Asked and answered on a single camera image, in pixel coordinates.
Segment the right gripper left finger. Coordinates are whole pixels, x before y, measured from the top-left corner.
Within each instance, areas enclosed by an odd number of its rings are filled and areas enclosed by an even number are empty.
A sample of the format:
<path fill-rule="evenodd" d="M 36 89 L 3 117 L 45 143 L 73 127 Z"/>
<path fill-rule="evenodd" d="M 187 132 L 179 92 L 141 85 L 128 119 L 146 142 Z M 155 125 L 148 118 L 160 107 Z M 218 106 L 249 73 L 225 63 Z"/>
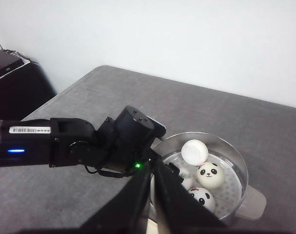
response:
<path fill-rule="evenodd" d="M 79 234 L 145 234 L 152 168 L 136 172 L 121 191 L 78 229 Z"/>

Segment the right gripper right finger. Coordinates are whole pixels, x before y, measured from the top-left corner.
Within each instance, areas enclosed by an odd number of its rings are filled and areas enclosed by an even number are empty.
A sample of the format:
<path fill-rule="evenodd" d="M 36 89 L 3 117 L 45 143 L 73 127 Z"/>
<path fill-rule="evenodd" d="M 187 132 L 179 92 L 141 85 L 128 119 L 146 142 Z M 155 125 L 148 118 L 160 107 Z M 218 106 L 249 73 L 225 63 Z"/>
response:
<path fill-rule="evenodd" d="M 200 205 L 162 161 L 155 163 L 155 209 L 160 234 L 227 234 L 227 226 Z"/>

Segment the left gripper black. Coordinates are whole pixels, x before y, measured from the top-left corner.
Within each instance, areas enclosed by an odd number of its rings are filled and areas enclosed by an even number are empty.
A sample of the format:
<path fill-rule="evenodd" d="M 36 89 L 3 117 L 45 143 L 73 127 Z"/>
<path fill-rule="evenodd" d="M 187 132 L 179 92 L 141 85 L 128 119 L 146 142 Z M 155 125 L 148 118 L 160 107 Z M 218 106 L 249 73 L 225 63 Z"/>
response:
<path fill-rule="evenodd" d="M 99 146 L 104 151 L 103 161 L 97 168 L 121 173 L 132 171 L 137 163 L 146 159 L 153 141 L 165 133 L 163 124 L 126 106 L 116 119 L 108 117 L 96 131 Z M 183 182 L 179 167 L 171 162 L 166 167 L 179 183 Z"/>

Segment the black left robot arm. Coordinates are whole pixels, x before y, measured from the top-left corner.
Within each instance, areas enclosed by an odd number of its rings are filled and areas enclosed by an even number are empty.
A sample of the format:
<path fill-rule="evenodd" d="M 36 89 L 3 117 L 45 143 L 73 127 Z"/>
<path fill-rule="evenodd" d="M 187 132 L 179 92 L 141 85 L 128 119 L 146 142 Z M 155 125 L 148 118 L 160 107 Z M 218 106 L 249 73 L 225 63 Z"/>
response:
<path fill-rule="evenodd" d="M 90 174 L 123 178 L 153 164 L 163 124 L 126 106 L 99 128 L 80 118 L 0 120 L 0 167 L 83 165 Z"/>

